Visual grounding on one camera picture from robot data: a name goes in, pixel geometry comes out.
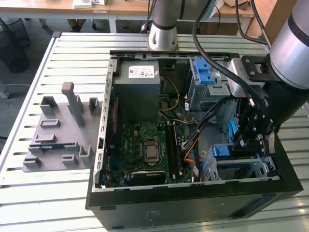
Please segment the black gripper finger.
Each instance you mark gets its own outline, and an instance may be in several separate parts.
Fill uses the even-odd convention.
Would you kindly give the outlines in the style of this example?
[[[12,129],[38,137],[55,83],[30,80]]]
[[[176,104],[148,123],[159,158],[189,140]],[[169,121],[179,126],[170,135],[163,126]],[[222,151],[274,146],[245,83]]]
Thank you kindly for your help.
[[[233,147],[257,148],[261,145],[257,133],[258,115],[247,99],[237,99],[237,131],[233,135]]]
[[[275,153],[275,133],[272,120],[256,121],[246,134],[246,147],[258,155]]]

